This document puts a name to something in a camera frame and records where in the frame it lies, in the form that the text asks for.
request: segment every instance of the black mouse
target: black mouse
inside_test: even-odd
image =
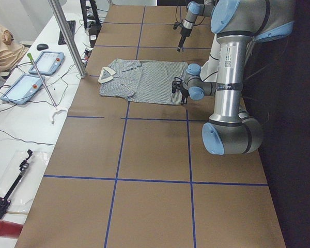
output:
[[[47,44],[39,44],[39,45],[37,45],[37,50],[38,51],[45,50],[47,48],[48,48]]]

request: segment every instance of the white table surface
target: white table surface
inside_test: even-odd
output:
[[[84,32],[84,27],[80,27],[80,20],[82,20],[81,14],[66,14],[67,20],[76,20],[76,34],[74,35],[74,40],[78,48],[79,54],[82,55],[85,48],[88,48],[89,38]],[[54,52],[63,52],[65,55],[65,60],[53,76],[46,76],[46,84],[50,85],[65,74],[69,67],[74,64],[72,57],[69,53],[67,45],[58,45],[58,34],[59,27],[54,17],[50,19],[46,27],[34,41],[32,47],[29,49],[34,59],[38,57],[41,51],[36,50],[37,44],[46,43],[49,46],[49,49],[45,51],[54,51]],[[20,63],[29,62],[27,56],[25,56]],[[21,66],[20,68],[27,72],[31,65]],[[9,77],[6,85],[11,85],[22,75],[22,71],[15,69],[12,75]],[[78,88],[80,82],[80,76],[76,66],[73,66],[69,73],[64,77],[64,80],[68,83],[68,88],[66,93],[63,96],[62,102],[59,106],[64,106],[69,108],[73,97]],[[49,86],[50,92],[55,99],[55,102],[58,103],[63,95],[63,92],[66,88],[66,84],[62,80],[58,80],[55,84]],[[5,92],[8,88],[2,88],[1,91]],[[31,99],[31,101],[47,101],[50,103],[50,98],[46,91],[40,90],[37,94]],[[12,103],[6,103],[0,105],[0,110],[7,109],[8,107],[13,106]],[[51,124],[49,116],[50,112],[54,109],[53,106],[48,103],[32,103],[28,102],[23,105],[17,105],[12,107],[9,110],[0,112],[0,130],[13,135],[16,138],[21,138],[25,141],[36,141],[39,143],[50,143],[55,144],[64,121],[66,119],[67,113],[61,112],[54,116],[55,123]],[[34,143],[25,143],[22,141],[17,141],[9,137],[7,134],[0,132],[0,183],[5,181],[5,171],[9,165],[12,163],[12,158],[16,156],[17,153],[26,152],[28,149],[31,149],[33,152],[45,153],[48,156],[51,155],[54,146],[49,145],[38,145]],[[19,161],[15,167],[17,175],[19,172],[19,165],[22,162]],[[42,174],[40,173],[36,178],[33,178],[33,181],[30,183],[27,182],[27,177],[23,183],[20,183],[16,190],[16,194],[23,194],[25,192],[32,194],[36,192],[41,181]],[[7,185],[12,185],[13,180],[11,178],[7,179]],[[5,214],[3,219],[24,224],[26,220],[26,214]],[[16,239],[8,239],[0,237],[0,247],[14,247],[16,244]]]

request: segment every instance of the red cylinder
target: red cylinder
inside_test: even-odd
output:
[[[22,228],[22,224],[0,220],[0,237],[17,239]]]

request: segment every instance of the gray striped towel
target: gray striped towel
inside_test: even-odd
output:
[[[186,62],[115,59],[103,67],[100,95],[131,102],[179,105],[181,92],[172,94],[175,76],[183,78]]]

